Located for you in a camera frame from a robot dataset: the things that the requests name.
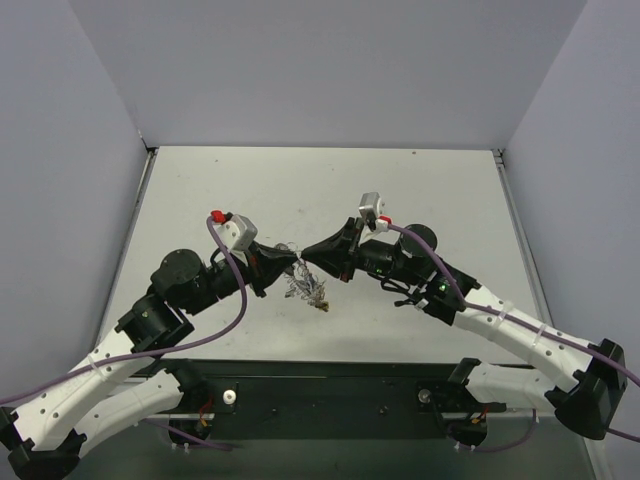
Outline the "large metal keyring band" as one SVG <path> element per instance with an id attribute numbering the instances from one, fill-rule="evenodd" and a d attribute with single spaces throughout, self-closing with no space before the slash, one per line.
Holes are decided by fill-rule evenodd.
<path id="1" fill-rule="evenodd" d="M 291 249 L 300 252 L 291 242 L 287 244 Z M 319 310 L 316 305 L 321 301 L 327 301 L 325 282 L 321 281 L 311 272 L 305 261 L 298 260 L 293 269 L 283 274 L 287 283 L 286 298 L 299 298 L 307 305 Z"/>

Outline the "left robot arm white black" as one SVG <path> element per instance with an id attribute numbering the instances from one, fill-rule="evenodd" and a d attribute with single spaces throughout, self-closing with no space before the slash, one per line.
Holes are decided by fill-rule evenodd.
<path id="1" fill-rule="evenodd" d="M 115 388 L 162 356 L 189 349 L 190 317 L 240 293 L 262 297 L 297 260 L 258 243 L 205 265 L 191 250 L 169 253 L 147 293 L 71 371 L 1 403 L 1 443 L 20 479 L 63 479 L 95 446 L 150 415 L 207 400 L 190 368 L 169 367 L 120 394 Z"/>

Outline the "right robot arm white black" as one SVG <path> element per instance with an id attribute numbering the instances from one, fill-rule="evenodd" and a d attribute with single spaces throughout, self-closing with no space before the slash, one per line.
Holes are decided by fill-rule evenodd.
<path id="1" fill-rule="evenodd" d="M 402 295 L 400 305 L 521 360 L 519 366 L 461 361 L 450 380 L 476 403 L 551 413 L 572 432 L 603 439 L 626 390 L 622 347 L 573 337 L 525 314 L 447 264 L 436 246 L 435 233 L 422 224 L 350 218 L 337 233 L 305 248 L 302 258 L 343 282 L 362 271 Z"/>

